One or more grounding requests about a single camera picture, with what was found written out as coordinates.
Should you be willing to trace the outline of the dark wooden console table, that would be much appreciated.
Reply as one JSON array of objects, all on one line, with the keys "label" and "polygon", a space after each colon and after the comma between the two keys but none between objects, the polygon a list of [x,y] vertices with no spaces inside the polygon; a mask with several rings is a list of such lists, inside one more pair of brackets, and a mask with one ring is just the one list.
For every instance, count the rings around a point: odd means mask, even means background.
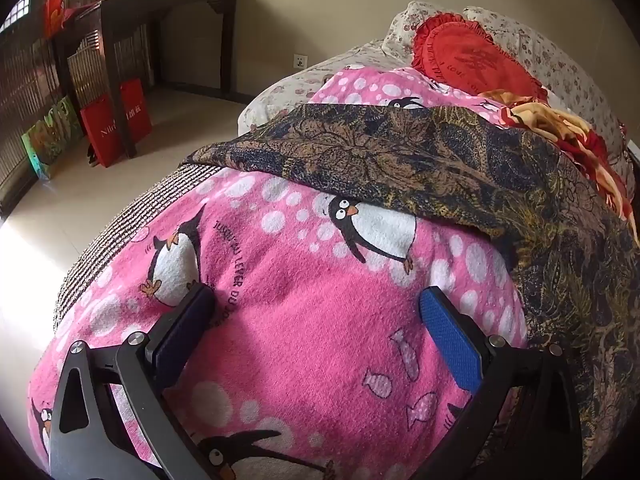
[{"label": "dark wooden console table", "polygon": [[52,38],[54,60],[62,91],[79,108],[68,58],[76,53],[81,41],[96,36],[94,45],[98,51],[100,75],[105,80],[105,92],[110,99],[116,133],[122,141],[124,153],[129,158],[137,156],[137,149],[126,119],[124,102],[120,95],[120,77],[115,52],[116,44],[126,39],[143,25],[151,27],[151,39],[160,39],[160,22],[178,6],[206,3],[221,17],[219,86],[217,88],[183,84],[170,81],[164,70],[162,49],[151,48],[151,68],[155,82],[162,88],[211,96],[241,103],[244,96],[236,91],[234,79],[234,29],[238,0],[103,0],[76,14],[65,27]]}]

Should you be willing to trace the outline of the dark batik patterned garment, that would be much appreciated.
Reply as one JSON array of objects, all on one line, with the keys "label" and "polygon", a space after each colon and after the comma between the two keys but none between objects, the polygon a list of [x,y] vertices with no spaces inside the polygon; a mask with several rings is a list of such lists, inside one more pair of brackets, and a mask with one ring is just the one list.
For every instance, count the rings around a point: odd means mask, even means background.
[{"label": "dark batik patterned garment", "polygon": [[570,347],[590,471],[639,401],[639,246],[554,145],[465,107],[304,104],[195,165],[267,174],[483,233],[524,304],[535,346]]}]

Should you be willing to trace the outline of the white wall socket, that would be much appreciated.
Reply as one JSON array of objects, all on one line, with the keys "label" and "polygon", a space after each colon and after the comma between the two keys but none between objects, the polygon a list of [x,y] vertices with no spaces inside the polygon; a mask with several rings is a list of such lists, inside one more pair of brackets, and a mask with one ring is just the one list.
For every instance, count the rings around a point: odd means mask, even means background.
[{"label": "white wall socket", "polygon": [[294,55],[293,66],[296,70],[306,70],[308,63],[308,56],[303,54]]}]

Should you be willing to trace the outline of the pink penguin fleece blanket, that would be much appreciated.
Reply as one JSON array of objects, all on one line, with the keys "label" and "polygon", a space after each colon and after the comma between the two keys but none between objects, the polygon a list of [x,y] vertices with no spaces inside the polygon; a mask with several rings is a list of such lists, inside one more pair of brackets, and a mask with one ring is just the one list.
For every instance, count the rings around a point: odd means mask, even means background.
[{"label": "pink penguin fleece blanket", "polygon": [[[484,334],[526,344],[518,291],[480,234],[221,168],[142,226],[64,315],[28,388],[49,472],[72,343],[148,332],[195,284],[212,289],[215,312],[163,396],[221,479],[408,478],[470,397],[420,320],[427,287]],[[112,393],[155,464],[124,390]]]}]

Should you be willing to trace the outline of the red and gold blanket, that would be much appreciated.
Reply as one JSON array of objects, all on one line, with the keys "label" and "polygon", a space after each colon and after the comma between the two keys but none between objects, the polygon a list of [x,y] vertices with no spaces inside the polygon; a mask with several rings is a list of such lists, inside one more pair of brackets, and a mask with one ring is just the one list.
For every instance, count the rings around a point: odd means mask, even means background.
[{"label": "red and gold blanket", "polygon": [[617,217],[628,224],[634,242],[639,245],[626,186],[608,163],[604,140],[594,132],[589,122],[550,107],[534,96],[518,96],[502,89],[482,92],[480,96],[500,105],[499,116],[503,125],[536,133],[570,158],[579,171],[594,182],[598,194]]}]

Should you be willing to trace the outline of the red heart-shaped cushion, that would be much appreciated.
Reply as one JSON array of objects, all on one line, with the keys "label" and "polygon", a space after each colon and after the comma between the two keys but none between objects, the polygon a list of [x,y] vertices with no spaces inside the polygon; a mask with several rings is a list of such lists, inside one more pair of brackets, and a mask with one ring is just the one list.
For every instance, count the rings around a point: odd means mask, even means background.
[{"label": "red heart-shaped cushion", "polygon": [[412,44],[412,67],[472,96],[503,90],[548,100],[542,83],[499,47],[480,23],[455,13],[433,15],[418,27]]}]

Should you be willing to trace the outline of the floral bed sheet mattress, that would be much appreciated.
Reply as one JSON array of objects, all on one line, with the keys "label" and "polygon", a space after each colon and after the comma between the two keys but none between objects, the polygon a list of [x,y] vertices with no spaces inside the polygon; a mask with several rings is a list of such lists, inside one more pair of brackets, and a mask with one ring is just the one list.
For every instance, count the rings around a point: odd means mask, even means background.
[{"label": "floral bed sheet mattress", "polygon": [[262,90],[242,110],[238,117],[238,136],[307,103],[336,72],[351,65],[391,70],[406,65],[406,61],[385,53],[382,40],[373,40],[286,76]]}]

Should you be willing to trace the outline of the floral white pillow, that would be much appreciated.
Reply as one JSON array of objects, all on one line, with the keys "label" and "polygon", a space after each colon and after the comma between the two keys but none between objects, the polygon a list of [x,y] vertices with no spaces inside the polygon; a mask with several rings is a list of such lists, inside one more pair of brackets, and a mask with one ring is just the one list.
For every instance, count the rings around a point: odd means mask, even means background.
[{"label": "floral white pillow", "polygon": [[[411,1],[390,23],[383,40],[385,54],[402,62],[412,59],[416,30],[434,15],[445,10],[423,1]],[[541,32],[514,18],[482,8],[467,6],[460,14],[477,22],[496,44],[509,52],[530,74],[558,96],[570,110],[584,118],[605,140],[608,162],[612,165],[628,160],[626,136],[603,91],[574,58]]]}]

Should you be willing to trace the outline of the green colourful gift bag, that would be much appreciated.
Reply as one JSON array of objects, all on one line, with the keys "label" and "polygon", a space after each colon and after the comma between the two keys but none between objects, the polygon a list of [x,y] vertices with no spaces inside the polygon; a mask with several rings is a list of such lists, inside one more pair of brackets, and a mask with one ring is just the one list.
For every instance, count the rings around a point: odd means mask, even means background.
[{"label": "green colourful gift bag", "polygon": [[63,96],[21,135],[27,158],[38,179],[50,180],[58,158],[81,137],[76,110],[70,98]]}]

